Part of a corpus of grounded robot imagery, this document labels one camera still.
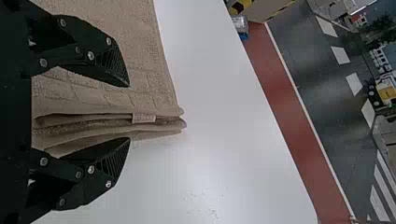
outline red stripe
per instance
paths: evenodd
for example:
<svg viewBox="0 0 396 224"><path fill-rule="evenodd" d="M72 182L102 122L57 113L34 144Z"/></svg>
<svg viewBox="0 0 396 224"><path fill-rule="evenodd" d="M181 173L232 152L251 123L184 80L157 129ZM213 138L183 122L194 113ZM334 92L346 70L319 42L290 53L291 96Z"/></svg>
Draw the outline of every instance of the red stripe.
<svg viewBox="0 0 396 224"><path fill-rule="evenodd" d="M344 198L265 26L254 22L249 26L247 55L321 223L350 223Z"/></svg>

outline towel tag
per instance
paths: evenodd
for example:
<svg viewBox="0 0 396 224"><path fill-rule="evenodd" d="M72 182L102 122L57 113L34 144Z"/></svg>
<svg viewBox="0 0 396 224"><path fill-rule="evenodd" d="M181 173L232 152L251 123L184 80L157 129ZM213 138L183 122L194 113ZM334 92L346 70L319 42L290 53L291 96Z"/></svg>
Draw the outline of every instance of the towel tag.
<svg viewBox="0 0 396 224"><path fill-rule="evenodd" d="M157 116L148 114L132 114L132 123L153 123Z"/></svg>

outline beige towel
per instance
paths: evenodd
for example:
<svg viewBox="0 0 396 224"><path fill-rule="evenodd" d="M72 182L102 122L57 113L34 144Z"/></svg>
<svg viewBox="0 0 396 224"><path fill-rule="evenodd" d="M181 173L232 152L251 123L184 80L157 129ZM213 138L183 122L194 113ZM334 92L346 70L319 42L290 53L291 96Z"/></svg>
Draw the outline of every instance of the beige towel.
<svg viewBox="0 0 396 224"><path fill-rule="evenodd" d="M48 12L77 16L114 37L131 88L122 89L62 68L33 78L33 143L62 156L120 136L134 140L180 133L177 105L152 0L34 0ZM133 115L155 122L133 123Z"/></svg>

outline folded towel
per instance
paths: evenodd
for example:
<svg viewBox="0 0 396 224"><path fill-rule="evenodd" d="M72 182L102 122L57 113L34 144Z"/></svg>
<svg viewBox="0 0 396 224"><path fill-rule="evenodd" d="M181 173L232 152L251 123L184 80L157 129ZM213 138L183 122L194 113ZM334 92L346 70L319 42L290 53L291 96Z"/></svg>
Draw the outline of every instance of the folded towel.
<svg viewBox="0 0 396 224"><path fill-rule="evenodd" d="M118 137L141 140L185 128L152 0L33 2L115 38L131 80L130 88L117 88L62 68L34 77L33 147L63 156Z"/></svg>

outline yellow object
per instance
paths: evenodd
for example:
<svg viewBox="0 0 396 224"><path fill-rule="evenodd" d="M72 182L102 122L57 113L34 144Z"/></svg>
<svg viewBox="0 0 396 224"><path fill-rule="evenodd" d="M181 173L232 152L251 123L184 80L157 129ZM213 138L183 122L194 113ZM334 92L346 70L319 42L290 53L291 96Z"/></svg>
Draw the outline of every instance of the yellow object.
<svg viewBox="0 0 396 224"><path fill-rule="evenodd" d="M231 15L239 15L243 10L251 6L255 0L238 0L228 10Z"/></svg>
<svg viewBox="0 0 396 224"><path fill-rule="evenodd" d="M228 11L231 15L246 15L250 21L266 22L295 2L296 0L238 0Z"/></svg>
<svg viewBox="0 0 396 224"><path fill-rule="evenodd" d="M393 87L387 87L378 91L382 101L396 98L396 90Z"/></svg>

